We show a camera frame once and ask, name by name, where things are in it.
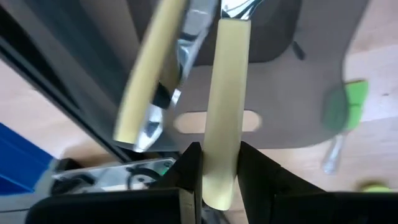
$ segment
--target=blue object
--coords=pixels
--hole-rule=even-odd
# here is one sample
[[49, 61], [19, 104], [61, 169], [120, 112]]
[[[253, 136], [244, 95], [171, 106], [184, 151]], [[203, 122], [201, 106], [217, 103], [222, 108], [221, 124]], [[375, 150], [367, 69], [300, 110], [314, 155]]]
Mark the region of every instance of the blue object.
[[50, 154], [0, 123], [0, 195], [34, 192]]

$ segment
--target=wooden floor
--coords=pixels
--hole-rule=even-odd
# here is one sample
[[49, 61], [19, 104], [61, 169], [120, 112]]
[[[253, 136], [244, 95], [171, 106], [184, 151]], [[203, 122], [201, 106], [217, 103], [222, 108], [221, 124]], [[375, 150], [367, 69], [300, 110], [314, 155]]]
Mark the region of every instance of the wooden floor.
[[[301, 178], [325, 190], [356, 190], [368, 180], [398, 189], [398, 1], [373, 0], [346, 59], [347, 81], [365, 78], [369, 96], [363, 120], [343, 149], [340, 170], [320, 168], [329, 142], [301, 149], [261, 151]], [[0, 61], [0, 122], [56, 158], [72, 156], [93, 165], [107, 153], [18, 74]], [[226, 212], [233, 223], [247, 223], [237, 191]]]

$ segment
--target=knife handle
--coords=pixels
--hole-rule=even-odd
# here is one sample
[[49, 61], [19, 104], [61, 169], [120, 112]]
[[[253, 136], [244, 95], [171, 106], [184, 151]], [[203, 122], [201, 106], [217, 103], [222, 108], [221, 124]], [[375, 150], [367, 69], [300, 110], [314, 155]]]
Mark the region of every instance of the knife handle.
[[187, 0], [161, 0], [147, 28], [119, 108], [114, 140], [135, 143], [162, 67], [177, 41]]
[[218, 210], [231, 206], [248, 71], [250, 21], [221, 19], [203, 143], [202, 196]]

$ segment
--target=green spatula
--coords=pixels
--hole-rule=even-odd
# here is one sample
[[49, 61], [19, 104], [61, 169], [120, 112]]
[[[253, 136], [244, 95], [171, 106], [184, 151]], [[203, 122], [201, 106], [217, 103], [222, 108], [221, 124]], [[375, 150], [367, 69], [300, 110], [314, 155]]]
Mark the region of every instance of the green spatula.
[[347, 83], [345, 91], [348, 101], [348, 119], [345, 130], [335, 136], [331, 148], [322, 162], [322, 169], [327, 174], [335, 174], [340, 164], [340, 154], [348, 133], [361, 122], [362, 108], [368, 95], [369, 84], [366, 80]]

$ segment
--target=cream knife handle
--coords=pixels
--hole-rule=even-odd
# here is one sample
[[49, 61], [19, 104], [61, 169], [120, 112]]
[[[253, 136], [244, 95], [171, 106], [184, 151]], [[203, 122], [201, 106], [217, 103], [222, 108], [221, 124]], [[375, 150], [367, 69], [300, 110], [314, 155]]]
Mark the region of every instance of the cream knife handle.
[[203, 143], [202, 196], [229, 209], [236, 177], [249, 58], [250, 21], [221, 19]]
[[159, 2], [124, 90], [114, 130], [115, 140], [135, 143], [146, 109], [154, 97], [161, 69], [177, 41], [187, 2]]

